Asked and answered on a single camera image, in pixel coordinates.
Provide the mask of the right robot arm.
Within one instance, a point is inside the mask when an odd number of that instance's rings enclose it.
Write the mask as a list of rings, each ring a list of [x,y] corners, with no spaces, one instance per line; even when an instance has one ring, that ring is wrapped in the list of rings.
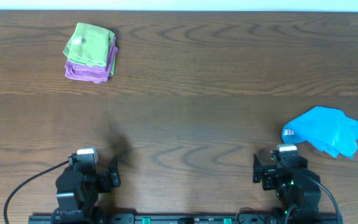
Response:
[[[272,151],[274,165],[263,165],[254,156],[253,183],[274,190],[282,206],[274,208],[267,223],[314,223],[321,198],[319,175],[308,170],[308,161],[297,152]]]

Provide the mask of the blue microfiber cloth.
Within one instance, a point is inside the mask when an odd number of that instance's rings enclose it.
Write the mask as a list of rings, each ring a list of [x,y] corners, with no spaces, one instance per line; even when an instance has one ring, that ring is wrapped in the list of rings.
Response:
[[[315,106],[289,121],[282,129],[285,144],[309,142],[319,151],[353,158],[358,150],[358,121],[343,111]]]

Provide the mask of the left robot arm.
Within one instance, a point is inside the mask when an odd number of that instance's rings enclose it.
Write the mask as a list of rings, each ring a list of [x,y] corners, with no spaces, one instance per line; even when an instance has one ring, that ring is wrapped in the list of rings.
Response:
[[[107,223],[104,212],[96,206],[99,194],[110,193],[121,185],[117,160],[112,159],[108,170],[96,172],[96,163],[87,159],[68,160],[69,166],[55,182],[58,208],[51,223]]]

